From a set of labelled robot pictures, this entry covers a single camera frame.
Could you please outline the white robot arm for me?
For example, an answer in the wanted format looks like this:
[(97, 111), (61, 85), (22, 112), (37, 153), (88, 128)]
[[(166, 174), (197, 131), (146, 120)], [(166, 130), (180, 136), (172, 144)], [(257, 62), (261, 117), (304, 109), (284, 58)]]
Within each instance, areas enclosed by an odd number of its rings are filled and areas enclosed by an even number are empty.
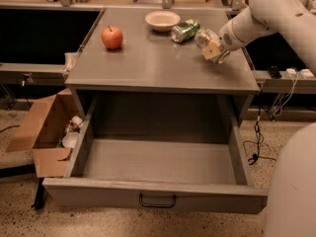
[[(229, 51), (279, 33), (316, 74), (316, 16), (307, 0), (249, 0), (202, 49), (222, 62)], [(316, 237), (316, 123), (298, 130), (276, 160), (267, 203), (264, 237)]]

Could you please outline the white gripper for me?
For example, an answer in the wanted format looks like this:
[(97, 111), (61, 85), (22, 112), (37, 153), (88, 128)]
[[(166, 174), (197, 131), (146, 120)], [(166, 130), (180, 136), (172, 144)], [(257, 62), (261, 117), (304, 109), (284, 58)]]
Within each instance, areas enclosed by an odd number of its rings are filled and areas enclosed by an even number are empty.
[[(239, 40), (233, 31), (233, 21), (229, 21), (219, 30), (219, 39), (222, 46), (228, 51), (235, 51), (246, 44)], [(211, 60), (221, 54), (221, 45), (217, 40), (212, 40), (203, 50), (202, 55), (206, 60)]]

